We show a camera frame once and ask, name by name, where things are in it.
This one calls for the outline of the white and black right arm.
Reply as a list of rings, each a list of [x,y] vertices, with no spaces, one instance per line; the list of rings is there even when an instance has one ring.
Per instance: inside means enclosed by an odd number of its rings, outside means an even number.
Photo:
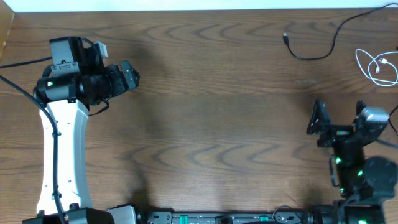
[[[341,200],[310,207],[303,223],[385,223],[383,203],[395,197],[397,164],[382,156],[365,157],[364,147],[379,141],[389,118],[384,109],[360,100],[353,122],[337,125],[324,102],[315,100],[307,134],[319,136],[318,147],[332,148],[330,177]]]

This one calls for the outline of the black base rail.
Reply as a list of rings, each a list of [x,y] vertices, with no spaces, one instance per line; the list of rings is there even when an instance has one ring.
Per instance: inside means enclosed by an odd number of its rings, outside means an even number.
[[[176,212],[173,210],[149,210],[136,214],[138,224],[311,224],[314,217],[308,211],[287,205],[272,211],[260,212]]]

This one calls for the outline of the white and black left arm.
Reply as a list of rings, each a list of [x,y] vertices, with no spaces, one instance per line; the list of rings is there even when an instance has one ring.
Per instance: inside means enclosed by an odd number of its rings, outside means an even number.
[[[132,205],[93,208],[85,159],[90,107],[139,86],[128,61],[105,66],[106,46],[83,37],[49,41],[53,63],[34,88],[44,130],[43,181],[35,218],[25,223],[136,223]]]

